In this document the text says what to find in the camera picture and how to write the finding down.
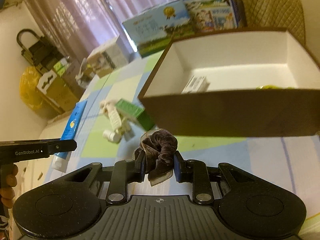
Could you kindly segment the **person's left hand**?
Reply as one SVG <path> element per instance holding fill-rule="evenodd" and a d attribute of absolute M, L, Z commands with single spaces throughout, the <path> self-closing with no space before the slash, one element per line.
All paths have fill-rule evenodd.
<path fill-rule="evenodd" d="M 5 178 L 7 186 L 1 187 L 1 202 L 9 209 L 12 209 L 14 205 L 15 192 L 13 188 L 17 185 L 17 174 L 18 167 L 16 164 L 14 164 L 12 167 L 12 172 Z"/>

